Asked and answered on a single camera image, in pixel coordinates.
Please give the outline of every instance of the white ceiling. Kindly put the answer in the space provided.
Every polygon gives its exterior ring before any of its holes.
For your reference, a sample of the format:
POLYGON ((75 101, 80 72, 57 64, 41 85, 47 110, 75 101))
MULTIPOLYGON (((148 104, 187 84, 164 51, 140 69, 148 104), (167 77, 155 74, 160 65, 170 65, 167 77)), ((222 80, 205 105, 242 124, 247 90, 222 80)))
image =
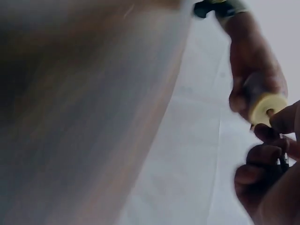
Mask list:
MULTIPOLYGON (((248 4, 281 62, 294 102, 300 3, 248 4)), ((118 225, 251 224, 235 198, 233 173, 258 140, 228 107, 228 47, 212 15, 193 19, 174 94, 118 225)))

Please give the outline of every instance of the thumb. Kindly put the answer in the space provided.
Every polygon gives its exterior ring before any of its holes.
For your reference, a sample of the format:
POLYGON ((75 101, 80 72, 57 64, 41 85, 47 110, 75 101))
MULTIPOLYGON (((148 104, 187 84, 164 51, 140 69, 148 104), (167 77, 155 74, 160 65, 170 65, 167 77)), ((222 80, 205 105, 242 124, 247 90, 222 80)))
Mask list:
POLYGON ((247 107, 245 98, 241 95, 243 88, 243 79, 235 77, 233 87, 229 96, 229 106, 235 113, 239 113, 247 107))
POLYGON ((297 140, 300 140, 300 101, 272 116, 270 124, 279 133, 295 133, 297 140))

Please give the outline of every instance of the finger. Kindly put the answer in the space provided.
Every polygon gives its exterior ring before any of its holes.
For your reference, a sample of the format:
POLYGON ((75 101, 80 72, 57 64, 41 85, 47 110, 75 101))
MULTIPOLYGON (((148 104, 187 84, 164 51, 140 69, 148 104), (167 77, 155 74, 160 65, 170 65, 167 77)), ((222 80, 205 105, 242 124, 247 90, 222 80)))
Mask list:
POLYGON ((280 138, 280 135, 277 131, 265 124, 257 124, 254 127, 254 134, 264 143, 272 143, 280 138))
POLYGON ((278 146, 283 151, 286 151, 290 158, 296 161, 300 159, 300 146, 295 140, 287 136, 284 136, 283 139, 279 139, 278 132, 264 124, 256 125, 254 128, 254 133, 256 137, 262 140, 264 143, 278 146))
POLYGON ((237 196, 245 193, 250 185, 264 179, 266 171, 261 167, 242 165, 237 168, 234 176, 234 189, 237 196))
POLYGON ((272 145, 257 145, 253 147, 246 158, 247 164, 253 165, 276 165, 277 159, 281 156, 280 147, 272 145))
POLYGON ((270 119, 272 128, 282 134, 295 132, 295 118, 298 105, 297 102, 273 115, 270 119))
POLYGON ((242 77, 233 78, 233 87, 229 96, 229 106, 235 113, 240 112, 247 106, 246 99, 241 95, 244 85, 244 79, 242 77))
POLYGON ((278 75, 278 71, 274 68, 262 71, 264 74, 263 82, 266 90, 271 93, 284 93, 285 86, 282 84, 283 78, 278 75))
POLYGON ((234 183, 237 185, 251 185, 263 179, 265 170, 253 165, 240 166, 234 176, 234 183))
POLYGON ((266 90, 271 93, 282 93, 287 97, 287 84, 279 65, 267 68, 262 73, 264 74, 263 82, 266 90))

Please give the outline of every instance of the hand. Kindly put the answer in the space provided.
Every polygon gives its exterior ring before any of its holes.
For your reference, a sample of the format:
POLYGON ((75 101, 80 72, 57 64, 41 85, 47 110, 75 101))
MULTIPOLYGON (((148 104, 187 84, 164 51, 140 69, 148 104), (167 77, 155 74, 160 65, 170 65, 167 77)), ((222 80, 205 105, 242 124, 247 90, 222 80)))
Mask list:
POLYGON ((232 39, 230 63, 233 88, 229 105, 233 112, 248 120, 249 105, 243 85, 253 72, 260 72, 264 76, 268 92, 287 96, 287 85, 276 57, 250 13, 240 13, 230 19, 226 32, 232 39))
POLYGON ((291 139, 277 139, 278 133, 300 135, 300 102, 275 114, 270 123, 257 125, 255 134, 264 145, 253 147, 246 164, 234 178, 236 195, 256 225, 300 224, 300 163, 286 173, 276 165, 283 153, 300 159, 300 145, 291 139))

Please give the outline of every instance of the wrist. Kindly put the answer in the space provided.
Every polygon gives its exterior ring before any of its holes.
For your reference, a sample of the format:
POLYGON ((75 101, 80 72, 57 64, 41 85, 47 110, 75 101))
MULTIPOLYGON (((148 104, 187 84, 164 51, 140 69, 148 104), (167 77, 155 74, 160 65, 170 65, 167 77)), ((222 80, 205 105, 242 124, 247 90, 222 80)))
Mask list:
POLYGON ((216 4, 216 19, 221 27, 226 31, 229 20, 237 14, 248 12, 249 9, 243 0, 209 0, 216 4))

